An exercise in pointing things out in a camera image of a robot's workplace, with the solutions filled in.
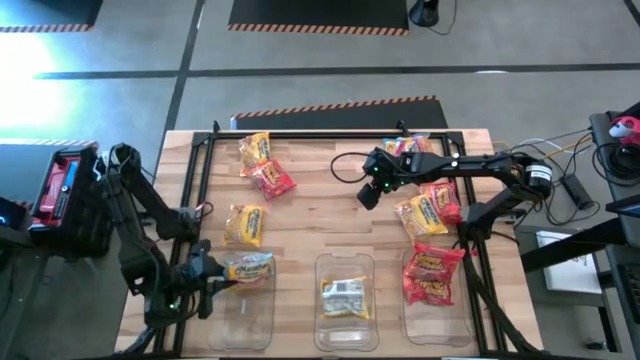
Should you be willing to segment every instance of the red device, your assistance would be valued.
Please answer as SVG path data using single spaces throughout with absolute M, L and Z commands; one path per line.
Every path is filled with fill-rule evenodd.
M 37 209 L 38 217 L 33 219 L 34 224 L 58 226 L 62 223 L 80 160 L 80 156 L 58 154 L 51 163 L 48 178 L 45 179 L 45 191 Z
M 67 259 L 107 253 L 113 224 L 94 173 L 93 147 L 53 154 L 32 209 L 33 243 Z

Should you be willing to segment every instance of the gray floor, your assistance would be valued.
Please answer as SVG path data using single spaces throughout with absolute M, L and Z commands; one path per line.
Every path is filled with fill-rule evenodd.
M 451 35 L 412 28 L 409 37 L 395 38 L 227 32 L 232 1 L 209 0 L 190 68 L 640 62 L 640 27 L 623 0 L 458 1 Z M 640 6 L 640 0 L 633 1 Z M 448 25 L 453 8 L 452 0 L 442 3 L 439 27 Z M 0 34 L 0 137 L 95 139 L 103 148 L 124 141 L 141 150 L 145 167 L 153 171 L 176 78 L 30 78 L 39 72 L 178 70 L 195 4 L 105 0 L 89 33 Z M 209 129 L 213 120 L 228 128 L 229 118 L 238 112 L 435 94 L 450 127 L 489 128 L 494 140 L 516 144 L 586 128 L 591 113 L 632 105 L 640 100 L 639 80 L 640 71 L 190 78 L 176 129 Z M 565 163 L 568 156 L 558 160 Z M 593 176 L 588 154 L 578 157 L 577 174 L 595 200 L 610 200 L 604 182 Z M 554 208 L 557 214 L 570 209 L 564 193 Z M 572 226 L 589 227 L 608 216 L 600 212 Z M 547 225 L 542 214 L 533 214 L 526 223 Z M 108 275 L 96 275 L 83 264 L 50 265 L 52 283 L 38 293 L 32 315 L 24 319 L 17 353 L 66 359 L 111 352 L 125 294 L 113 254 L 95 265 Z M 71 273 L 77 276 L 74 283 L 92 284 L 96 291 L 74 296 L 66 282 Z M 87 313 L 79 317 L 77 311 L 57 311 L 53 302 L 69 302 Z M 587 338 L 602 337 L 591 310 L 550 304 L 535 308 L 548 350 L 606 357 L 585 355 L 582 349 Z M 568 329 L 576 324 L 585 332 L 570 335 Z M 29 336 L 45 328 L 57 338 L 30 347 Z

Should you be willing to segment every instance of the snack bag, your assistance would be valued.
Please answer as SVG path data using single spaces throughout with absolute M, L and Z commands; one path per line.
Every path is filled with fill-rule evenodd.
M 459 224 L 462 221 L 455 182 L 421 185 L 420 193 L 430 197 L 436 213 L 445 224 Z
M 367 303 L 364 299 L 364 280 L 360 276 L 347 280 L 322 280 L 322 306 L 325 318 L 356 316 L 369 319 Z
M 225 279 L 238 281 L 240 287 L 262 285 L 271 273 L 271 253 L 238 253 L 238 258 L 225 261 Z
M 431 201 L 425 195 L 418 195 L 411 200 L 399 203 L 396 205 L 396 212 L 412 243 L 416 240 L 424 240 L 430 235 L 448 232 L 447 227 L 438 218 Z
M 258 133 L 240 140 L 240 154 L 244 168 L 240 176 L 247 176 L 251 169 L 271 159 L 269 149 L 269 133 Z
M 384 139 L 384 147 L 386 152 L 394 156 L 403 152 L 433 152 L 429 137 L 425 135 Z
M 419 280 L 450 283 L 464 256 L 464 250 L 440 249 L 426 244 L 415 244 L 415 250 L 416 253 L 404 267 L 403 275 Z
M 267 200 L 280 196 L 296 187 L 296 183 L 282 169 L 277 160 L 267 161 L 253 169 L 251 178 Z
M 440 280 L 420 280 L 403 276 L 402 289 L 409 305 L 424 301 L 430 305 L 452 306 L 451 284 Z
M 224 230 L 224 244 L 251 244 L 260 247 L 264 209 L 257 205 L 231 205 Z

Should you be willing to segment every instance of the clear plastic container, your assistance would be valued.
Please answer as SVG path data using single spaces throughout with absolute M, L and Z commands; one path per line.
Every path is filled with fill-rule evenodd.
M 374 261 L 368 255 L 323 254 L 316 259 L 315 341 L 322 351 L 372 351 L 378 347 L 376 325 Z M 357 316 L 326 317 L 322 281 L 333 282 L 364 277 L 364 304 L 368 319 Z
M 402 256 L 404 266 L 411 260 L 415 250 L 408 249 Z M 409 305 L 404 290 L 402 294 L 403 333 L 417 345 L 438 344 L 452 347 L 467 346 L 473 337 L 470 331 L 470 312 L 466 296 L 466 279 L 462 261 L 451 278 L 451 301 L 453 306 L 429 305 L 422 301 Z M 398 281 L 402 282 L 402 271 Z
M 217 249 L 220 264 L 237 259 L 243 252 L 264 252 L 256 248 Z M 231 287 L 213 298 L 209 346 L 218 351 L 259 351 L 271 343 L 276 287 L 276 263 L 272 257 L 271 277 L 254 288 Z

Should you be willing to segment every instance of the orange and black striped tape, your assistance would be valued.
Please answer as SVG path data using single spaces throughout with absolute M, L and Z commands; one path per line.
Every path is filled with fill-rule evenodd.
M 229 31 L 258 32 L 297 32 L 313 34 L 354 34 L 354 35 L 388 35 L 407 36 L 408 29 L 381 28 L 363 26 L 324 26 L 324 25 L 277 25 L 277 24 L 230 24 Z
M 58 146 L 98 146 L 94 140 L 49 140 L 0 138 L 0 145 L 58 145 Z
M 357 101 L 357 102 L 333 104 L 333 105 L 303 106 L 299 108 L 239 113 L 239 114 L 233 115 L 232 118 L 242 119 L 242 118 L 249 118 L 254 116 L 270 116 L 270 115 L 294 114 L 294 113 L 321 111 L 321 110 L 349 109 L 349 108 L 362 107 L 362 106 L 388 105 L 388 104 L 398 104 L 398 103 L 427 101 L 427 100 L 437 100 L 437 99 L 435 96 L 413 96 L 413 97 L 396 98 L 396 99 L 389 99 L 389 100 Z
M 0 26 L 0 33 L 76 32 L 91 29 L 93 26 L 87 24 Z

